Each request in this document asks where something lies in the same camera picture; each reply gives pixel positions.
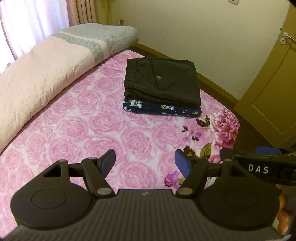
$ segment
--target floor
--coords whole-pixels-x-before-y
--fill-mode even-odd
[[[130,47],[130,50],[146,57],[157,57],[135,46]],[[254,153],[256,147],[258,146],[272,147],[271,144],[254,127],[252,127],[243,117],[233,110],[234,104],[231,101],[202,82],[200,82],[200,89],[218,100],[238,118],[240,128],[234,149]]]

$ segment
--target silver screw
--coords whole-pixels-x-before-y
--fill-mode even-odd
[[[97,190],[97,192],[100,195],[109,195],[112,193],[112,190],[110,188],[100,188]]]
[[[178,193],[181,195],[190,195],[191,193],[193,193],[193,190],[191,188],[180,188],[178,190]]]

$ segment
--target wooden baseboard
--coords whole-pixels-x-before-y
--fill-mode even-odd
[[[173,59],[163,53],[160,53],[154,49],[151,49],[143,44],[140,43],[136,43],[134,44],[135,47],[142,49],[146,52],[149,52],[150,54],[153,54],[159,58],[168,58],[168,59]],[[212,89],[214,89],[215,91],[217,91],[219,94],[221,94],[222,96],[224,96],[225,98],[227,98],[230,102],[232,102],[233,104],[237,104],[239,101],[237,98],[235,98],[232,94],[230,94],[229,92],[227,92],[226,90],[224,90],[223,88],[221,88],[220,86],[218,86],[217,84],[215,84],[213,81],[209,80],[207,77],[203,76],[200,73],[197,73],[198,75],[198,79],[205,83],[206,85],[208,85],[209,87],[211,87]]]

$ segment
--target pink floral bedsheet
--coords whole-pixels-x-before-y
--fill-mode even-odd
[[[116,151],[106,180],[119,188],[171,188],[183,181],[174,152],[220,162],[222,147],[232,148],[237,118],[201,92],[200,118],[139,115],[122,109],[126,62],[142,57],[125,50],[80,77],[33,118],[0,156],[0,237],[16,223],[12,195],[58,159],[81,162]]]

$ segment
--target beige blanket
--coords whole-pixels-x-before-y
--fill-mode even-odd
[[[81,24],[47,37],[0,75],[0,153],[59,92],[138,41],[127,26]]]

